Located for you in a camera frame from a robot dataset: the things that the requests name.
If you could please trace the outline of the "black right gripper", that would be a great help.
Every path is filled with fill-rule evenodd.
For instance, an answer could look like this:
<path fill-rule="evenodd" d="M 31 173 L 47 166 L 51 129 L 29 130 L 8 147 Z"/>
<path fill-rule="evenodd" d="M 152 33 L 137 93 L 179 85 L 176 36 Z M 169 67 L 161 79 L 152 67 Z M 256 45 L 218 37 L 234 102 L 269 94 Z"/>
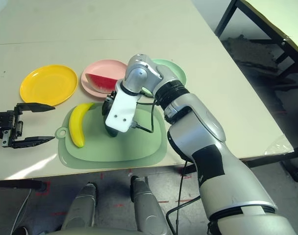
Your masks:
<path fill-rule="evenodd" d="M 108 94 L 107 97 L 104 100 L 104 103 L 102 105 L 102 115 L 104 117 L 108 116 L 111 107 L 113 105 L 113 102 L 115 100 L 115 96 L 116 96 L 116 91 L 112 91 L 111 94 Z"/>

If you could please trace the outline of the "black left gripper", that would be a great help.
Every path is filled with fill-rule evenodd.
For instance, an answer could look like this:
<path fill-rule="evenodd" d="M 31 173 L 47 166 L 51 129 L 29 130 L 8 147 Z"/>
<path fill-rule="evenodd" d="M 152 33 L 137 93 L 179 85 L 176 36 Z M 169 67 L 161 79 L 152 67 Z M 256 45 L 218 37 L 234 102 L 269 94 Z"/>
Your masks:
<path fill-rule="evenodd" d="M 23 111 L 38 113 L 51 110 L 55 110 L 55 107 L 33 102 L 17 103 L 16 110 L 0 112 L 0 139 L 2 147 L 11 147 L 14 149 L 35 147 L 54 139 L 54 136 L 37 136 L 15 141 L 17 137 L 22 136 L 23 122 L 20 121 L 20 115 Z"/>

